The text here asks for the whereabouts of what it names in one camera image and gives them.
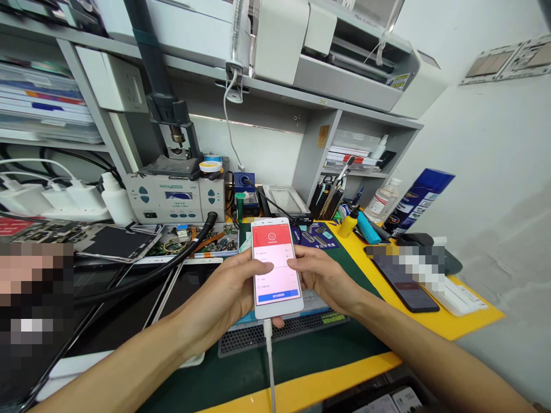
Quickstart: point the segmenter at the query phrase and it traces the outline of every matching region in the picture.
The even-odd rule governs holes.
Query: electrical outlet
[[[97,50],[76,48],[100,107],[117,112],[149,111],[139,69]]]

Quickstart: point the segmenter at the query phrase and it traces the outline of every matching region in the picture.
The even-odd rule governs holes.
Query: white smartphone
[[[251,223],[253,258],[271,262],[274,269],[254,276],[254,316],[258,320],[297,313],[304,308],[298,272],[287,265],[294,258],[291,227],[287,218],[268,218]]]

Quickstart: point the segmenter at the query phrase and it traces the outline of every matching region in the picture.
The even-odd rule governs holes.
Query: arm
[[[32,413],[136,411],[187,359],[210,348],[253,307],[254,274],[271,263],[251,251],[228,258],[179,309],[140,332],[115,352],[32,409]],[[282,326],[280,318],[273,320]]]
[[[360,321],[411,367],[451,411],[535,412],[489,367],[454,343],[431,332],[385,301],[359,287],[325,252],[295,246],[306,287],[335,310]]]

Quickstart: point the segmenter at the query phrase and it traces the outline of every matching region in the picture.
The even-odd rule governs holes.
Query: hand
[[[165,317],[180,329],[185,360],[209,349],[254,304],[253,275],[267,274],[272,263],[252,259],[249,248],[227,258],[180,308]],[[272,323],[283,327],[281,317]]]
[[[337,261],[318,248],[294,246],[296,259],[287,265],[300,272],[302,283],[345,315],[356,315],[362,301],[374,296],[348,276]]]

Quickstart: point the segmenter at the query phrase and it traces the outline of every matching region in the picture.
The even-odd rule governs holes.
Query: blue container
[[[425,169],[383,224],[383,229],[397,238],[406,232],[433,204],[455,178],[447,172]]]

